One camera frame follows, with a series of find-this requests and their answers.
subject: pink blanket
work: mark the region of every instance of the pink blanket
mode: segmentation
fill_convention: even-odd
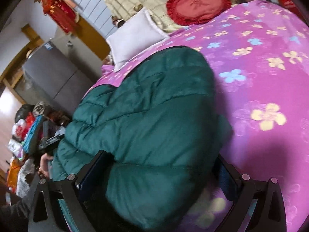
[[[296,232],[309,214],[308,39],[308,27],[294,14],[256,0],[174,32],[119,72],[110,70],[93,88],[118,87],[143,60],[168,47],[184,45],[203,54],[217,79],[217,109],[234,128],[221,154],[256,180],[278,179],[287,229]],[[219,188],[207,187],[177,231],[212,232],[230,206]]]

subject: red heart-shaped pillow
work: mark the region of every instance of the red heart-shaped pillow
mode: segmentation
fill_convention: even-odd
[[[231,7],[229,0],[168,0],[167,13],[182,26],[203,24]]]

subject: green down jacket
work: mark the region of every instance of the green down jacket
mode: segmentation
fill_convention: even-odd
[[[99,150],[110,152],[115,163],[101,195],[130,224],[164,231],[197,200],[230,130],[216,114],[214,75],[203,55],[165,49],[118,88],[99,86],[82,100],[55,153],[54,179],[78,173]]]

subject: sleeve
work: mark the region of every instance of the sleeve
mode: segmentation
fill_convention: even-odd
[[[35,175],[28,195],[12,206],[0,208],[0,224],[9,232],[27,232],[28,219],[40,177]]]

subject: blue cloth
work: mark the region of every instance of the blue cloth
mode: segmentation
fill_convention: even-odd
[[[35,119],[34,123],[32,124],[32,126],[31,126],[31,128],[28,132],[27,138],[26,138],[25,143],[23,145],[23,149],[24,149],[25,153],[29,153],[31,140],[33,138],[37,138],[37,137],[34,136],[34,134],[36,132],[36,129],[39,127],[42,118],[43,118],[42,115],[38,116]]]

